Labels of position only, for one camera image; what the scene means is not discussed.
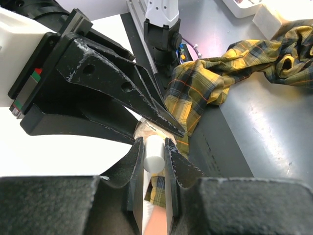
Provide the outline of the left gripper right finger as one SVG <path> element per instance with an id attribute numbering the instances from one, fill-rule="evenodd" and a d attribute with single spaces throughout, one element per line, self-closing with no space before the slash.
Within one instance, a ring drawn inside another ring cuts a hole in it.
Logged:
<path id="1" fill-rule="evenodd" d="M 192 187 L 205 173 L 181 155 L 174 142 L 165 140 L 165 189 L 167 234 L 187 235 L 194 209 Z"/>

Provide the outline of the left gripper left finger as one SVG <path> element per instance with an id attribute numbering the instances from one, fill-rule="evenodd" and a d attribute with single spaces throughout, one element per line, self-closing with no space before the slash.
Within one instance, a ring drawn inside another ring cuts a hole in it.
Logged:
<path id="1" fill-rule="evenodd" d="M 101 174 L 101 213 L 107 235 L 141 235 L 143 220 L 143 138 Z"/>

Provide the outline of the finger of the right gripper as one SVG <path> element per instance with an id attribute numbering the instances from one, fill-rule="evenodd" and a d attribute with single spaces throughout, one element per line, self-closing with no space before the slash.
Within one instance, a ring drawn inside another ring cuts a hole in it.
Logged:
<path id="1" fill-rule="evenodd" d="M 100 125 L 105 139 L 133 144 L 138 120 L 121 104 L 109 97 L 78 103 L 78 109 L 90 121 Z"/>
<path id="2" fill-rule="evenodd" d="M 133 55 L 70 33 L 59 41 L 64 50 L 56 70 L 75 91 L 108 96 L 164 130 L 182 136 L 183 127 L 168 111 L 148 71 L 133 62 Z"/>

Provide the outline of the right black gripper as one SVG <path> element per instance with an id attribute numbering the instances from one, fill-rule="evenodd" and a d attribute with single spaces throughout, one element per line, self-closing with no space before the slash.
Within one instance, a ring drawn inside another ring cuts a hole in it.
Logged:
<path id="1" fill-rule="evenodd" d="M 78 9 L 61 12 L 50 9 L 36 22 L 48 32 L 34 49 L 23 70 L 9 90 L 10 110 L 21 118 L 22 129 L 31 136 L 75 135 L 105 139 L 100 125 L 90 122 L 78 109 L 78 103 L 105 96 L 75 91 L 56 70 L 64 50 L 60 39 L 70 33 L 86 37 L 114 49 L 119 55 L 130 53 L 92 28 L 91 21 Z"/>

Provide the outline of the mannequin hand with painted nails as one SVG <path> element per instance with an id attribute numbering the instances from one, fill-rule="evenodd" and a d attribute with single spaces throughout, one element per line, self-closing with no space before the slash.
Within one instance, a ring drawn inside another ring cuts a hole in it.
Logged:
<path id="1" fill-rule="evenodd" d="M 153 206 L 144 235 L 167 235 L 167 213 L 160 206 Z"/>

